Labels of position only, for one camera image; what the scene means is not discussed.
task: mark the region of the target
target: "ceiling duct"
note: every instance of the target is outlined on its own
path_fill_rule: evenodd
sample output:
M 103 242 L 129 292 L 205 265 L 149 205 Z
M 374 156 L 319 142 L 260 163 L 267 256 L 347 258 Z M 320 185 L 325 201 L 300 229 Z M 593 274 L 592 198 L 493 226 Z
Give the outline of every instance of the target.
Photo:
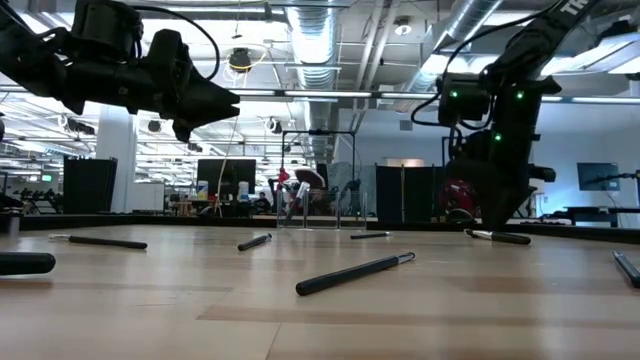
M 480 29 L 489 16 L 502 4 L 503 0 L 457 0 L 451 9 L 451 16 L 443 22 L 430 25 L 425 36 L 424 53 L 426 58 L 438 50 L 457 42 L 469 39 Z M 429 73 L 429 69 L 419 69 L 403 87 L 403 92 L 424 93 L 435 83 L 438 74 Z M 409 112 L 415 100 L 396 101 L 393 109 Z
M 295 61 L 298 64 L 310 65 L 296 69 L 300 87 L 305 90 L 334 89 L 336 71 L 322 65 L 332 65 L 336 59 L 337 10 L 322 7 L 289 7 L 285 11 L 291 24 L 291 44 Z M 336 130 L 337 121 L 330 121 L 331 110 L 331 102 L 305 103 L 307 130 Z M 312 136 L 310 143 L 314 158 L 326 158 L 326 137 Z

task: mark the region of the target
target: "person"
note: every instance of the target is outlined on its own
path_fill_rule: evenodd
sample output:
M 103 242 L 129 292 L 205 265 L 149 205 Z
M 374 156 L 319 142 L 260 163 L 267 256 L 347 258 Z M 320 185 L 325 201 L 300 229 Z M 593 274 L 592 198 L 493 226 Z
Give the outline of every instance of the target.
M 256 200 L 255 207 L 256 214 L 266 214 L 271 210 L 271 203 L 264 192 L 260 192 L 260 198 Z

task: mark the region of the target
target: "black marker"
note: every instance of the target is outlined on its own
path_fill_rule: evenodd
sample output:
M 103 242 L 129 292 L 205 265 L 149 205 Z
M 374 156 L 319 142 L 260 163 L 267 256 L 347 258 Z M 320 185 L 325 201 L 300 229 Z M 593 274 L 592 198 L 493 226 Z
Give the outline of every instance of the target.
M 106 240 L 87 238 L 82 236 L 72 236 L 67 234 L 52 234 L 49 235 L 50 239 L 67 239 L 71 243 L 75 244 L 87 244 L 87 245 L 105 245 L 105 246 L 119 246 L 129 249 L 143 250 L 147 248 L 147 243 L 141 243 L 136 241 L 121 241 L 121 240 Z
M 387 236 L 391 236 L 390 232 L 384 232 L 384 233 L 379 233 L 379 234 L 362 234 L 362 235 L 351 235 L 351 239 L 352 240 L 359 240 L 359 239 L 371 239 L 371 238 L 376 238 L 376 237 L 387 237 Z
M 509 233 L 501 233 L 496 231 L 476 231 L 471 229 L 465 229 L 464 233 L 471 236 L 474 239 L 482 238 L 496 242 L 503 242 L 516 245 L 529 245 L 531 238 L 526 236 L 520 236 Z
M 330 274 L 314 277 L 309 280 L 299 282 L 296 285 L 296 292 L 300 296 L 310 295 L 324 289 L 355 280 L 363 276 L 371 275 L 379 271 L 398 266 L 407 261 L 413 260 L 416 254 L 410 252 L 402 255 L 389 256 L 380 260 L 375 260 L 366 264 L 354 266 L 352 268 L 332 272 Z
M 249 240 L 246 243 L 242 243 L 238 245 L 238 251 L 245 251 L 245 250 L 251 249 L 254 246 L 264 244 L 268 241 L 271 241 L 271 234 L 262 235 L 253 240 Z
M 49 253 L 0 252 L 0 275 L 46 274 L 55 266 Z
M 621 252 L 614 251 L 613 258 L 616 259 L 616 262 L 620 265 L 622 271 L 627 274 L 631 285 L 636 289 L 640 289 L 640 272 L 638 272 L 638 269 L 636 269 L 629 259 L 627 259 L 627 257 Z

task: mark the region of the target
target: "metal frame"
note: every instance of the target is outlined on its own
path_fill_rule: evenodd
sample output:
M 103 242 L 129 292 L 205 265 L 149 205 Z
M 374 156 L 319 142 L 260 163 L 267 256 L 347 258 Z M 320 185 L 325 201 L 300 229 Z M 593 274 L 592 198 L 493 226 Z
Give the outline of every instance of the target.
M 282 147 L 280 148 L 280 167 L 284 167 L 284 148 L 287 147 L 288 134 L 307 134 L 311 136 L 351 135 L 351 181 L 356 179 L 356 133 L 354 131 L 329 131 L 329 130 L 285 130 L 282 132 Z

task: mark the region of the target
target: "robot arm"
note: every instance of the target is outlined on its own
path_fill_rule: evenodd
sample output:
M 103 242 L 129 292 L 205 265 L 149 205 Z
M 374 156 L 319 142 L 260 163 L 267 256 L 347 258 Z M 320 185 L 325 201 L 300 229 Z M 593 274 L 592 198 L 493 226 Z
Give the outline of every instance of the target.
M 180 33 L 161 30 L 141 57 L 142 21 L 130 6 L 79 0 L 71 31 L 34 34 L 0 0 L 0 72 L 37 96 L 53 97 L 76 114 L 85 101 L 173 119 L 188 142 L 199 126 L 237 116 L 240 98 L 203 78 Z
M 489 113 L 490 130 L 477 131 L 457 147 L 447 177 L 470 183 L 478 194 L 487 226 L 507 222 L 532 194 L 530 178 L 555 180 L 552 169 L 529 164 L 542 96 L 562 88 L 548 77 L 537 80 L 569 32 L 602 0 L 560 0 L 544 10 L 507 44 L 479 75 L 445 75 L 439 84 L 441 125 L 481 120 Z

